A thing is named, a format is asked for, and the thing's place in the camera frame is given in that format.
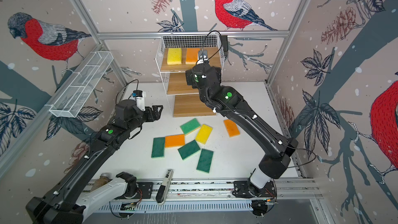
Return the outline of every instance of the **orange sponge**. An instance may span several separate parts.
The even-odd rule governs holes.
[[[187,48],[187,58],[185,60],[185,64],[196,64],[198,61],[199,50],[199,47]]]
[[[224,120],[224,125],[230,138],[240,135],[238,127],[236,126],[235,122],[233,122],[232,120],[230,119]]]
[[[166,141],[164,143],[165,148],[183,146],[183,145],[185,145],[185,135],[184,134],[166,136]]]

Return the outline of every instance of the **bird head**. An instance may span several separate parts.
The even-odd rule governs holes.
[[[18,12],[12,15],[8,19],[8,28],[10,29],[12,37],[27,38],[25,23],[31,19],[33,19],[31,15],[23,12]]]

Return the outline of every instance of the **snow dot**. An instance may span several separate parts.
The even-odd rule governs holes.
[[[36,173],[36,169],[31,169],[28,172],[26,172],[25,176],[26,177],[33,177],[35,173]]]

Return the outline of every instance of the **white table surface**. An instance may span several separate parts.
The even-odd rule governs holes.
[[[277,132],[282,133],[263,82],[226,82],[223,85],[234,87],[258,116]],[[130,84],[123,99],[127,99],[135,88],[135,83]],[[132,140],[126,140],[97,171],[94,179],[99,178],[103,172],[112,173],[112,177],[120,172],[128,172],[138,180],[161,179],[169,168],[174,170],[174,179],[247,178],[264,156],[264,151],[256,141],[240,127],[238,127],[240,135],[230,138],[223,122],[227,118],[217,114],[217,116],[196,117],[200,124],[213,127],[207,143],[205,145],[198,143],[201,148],[214,151],[209,174],[196,170],[200,152],[183,161],[177,151],[179,147],[173,147],[165,149],[164,158],[151,158],[153,138],[182,134],[180,125],[192,117],[172,117],[162,83],[140,83],[138,89],[147,92],[145,106],[163,105],[162,116],[158,121],[144,123],[141,133]],[[194,140],[198,131],[188,134],[185,142]],[[298,177],[298,175],[295,168],[290,168],[281,177]]]

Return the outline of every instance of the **yellow sponge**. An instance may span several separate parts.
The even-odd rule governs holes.
[[[180,47],[170,47],[167,53],[167,65],[182,64],[182,50]]]
[[[202,127],[200,128],[198,134],[195,137],[195,140],[197,142],[202,143],[202,144],[206,144],[207,139],[209,138],[210,133],[211,133],[212,130],[213,130],[212,127],[209,127],[209,126],[207,126],[205,124],[202,125]]]

